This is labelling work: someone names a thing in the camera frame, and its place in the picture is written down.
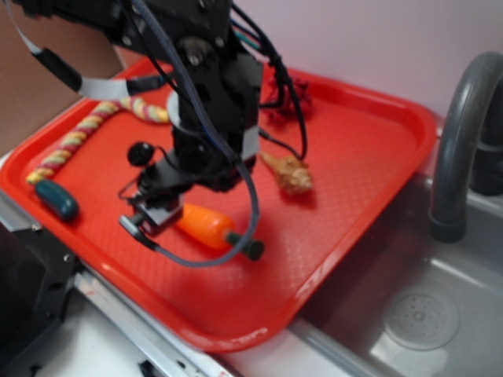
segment yellow and pink rope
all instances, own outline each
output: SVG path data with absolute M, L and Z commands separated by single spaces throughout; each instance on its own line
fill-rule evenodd
M 64 136 L 60 145 L 42 160 L 26 177 L 26 181 L 30 185 L 35 185 L 44 179 L 51 178 L 77 153 L 80 146 L 94 134 L 102 123 L 123 110 L 135 114 L 139 119 L 146 122 L 159 124 L 169 122 L 165 109 L 146 104 L 140 97 L 128 97 L 118 101 L 102 101 Z

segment screw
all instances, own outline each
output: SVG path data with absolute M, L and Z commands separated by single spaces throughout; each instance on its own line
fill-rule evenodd
M 223 41 L 222 38 L 220 37 L 217 37 L 215 38 L 215 45 L 217 45 L 217 47 L 223 47 L 226 43 Z
M 129 38 L 127 35 L 123 36 L 123 43 L 125 46 L 131 46 L 133 44 L 131 38 Z
M 36 222 L 35 224 L 31 224 L 31 231 L 32 232 L 39 232 L 43 229 L 42 224 L 39 222 Z
M 201 53 L 189 53 L 187 59 L 189 59 L 189 63 L 193 67 L 197 67 L 203 62 L 203 55 Z

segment brown seashell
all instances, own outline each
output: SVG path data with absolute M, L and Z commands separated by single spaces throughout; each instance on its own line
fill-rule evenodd
M 269 153 L 260 152 L 262 161 L 274 172 L 276 182 L 289 195 L 299 195 L 313 188 L 313 180 L 308 165 L 295 156 L 276 158 Z

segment gray faucet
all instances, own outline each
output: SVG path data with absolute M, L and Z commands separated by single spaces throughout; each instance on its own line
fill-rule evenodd
M 447 113 L 431 190 L 431 235 L 456 242 L 466 232 L 468 185 L 503 193 L 503 55 L 478 55 L 459 82 Z

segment stainless steel sink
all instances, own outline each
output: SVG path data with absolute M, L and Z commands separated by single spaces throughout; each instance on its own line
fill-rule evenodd
M 503 200 L 470 194 L 467 235 L 438 243 L 430 183 L 402 190 L 299 316 L 368 375 L 502 376 Z

